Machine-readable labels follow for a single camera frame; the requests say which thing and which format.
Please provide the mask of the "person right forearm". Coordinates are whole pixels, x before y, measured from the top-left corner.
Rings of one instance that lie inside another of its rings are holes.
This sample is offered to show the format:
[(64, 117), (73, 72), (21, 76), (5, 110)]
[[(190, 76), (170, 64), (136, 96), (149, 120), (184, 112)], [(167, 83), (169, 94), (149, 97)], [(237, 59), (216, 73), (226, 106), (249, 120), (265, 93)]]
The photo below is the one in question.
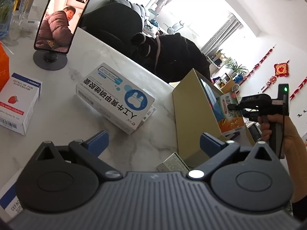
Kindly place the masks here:
[(287, 136), (285, 155), (294, 185), (291, 198), (294, 217), (299, 221), (306, 220), (306, 147), (300, 136)]

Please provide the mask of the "person right hand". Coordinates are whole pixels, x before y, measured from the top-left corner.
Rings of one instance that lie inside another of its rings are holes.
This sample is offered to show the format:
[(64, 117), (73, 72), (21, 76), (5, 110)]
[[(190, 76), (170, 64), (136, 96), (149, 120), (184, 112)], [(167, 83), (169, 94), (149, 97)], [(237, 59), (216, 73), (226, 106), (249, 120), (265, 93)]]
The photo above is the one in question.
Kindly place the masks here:
[(275, 114), (268, 115), (267, 119), (268, 122), (264, 122), (262, 117), (259, 116), (257, 118), (264, 141), (268, 141), (273, 133), (270, 127), (270, 122), (275, 122), (284, 126), (283, 149), (285, 154), (290, 154), (291, 151), (298, 150), (299, 147), (304, 147), (303, 140), (300, 138), (299, 133), (289, 116)]

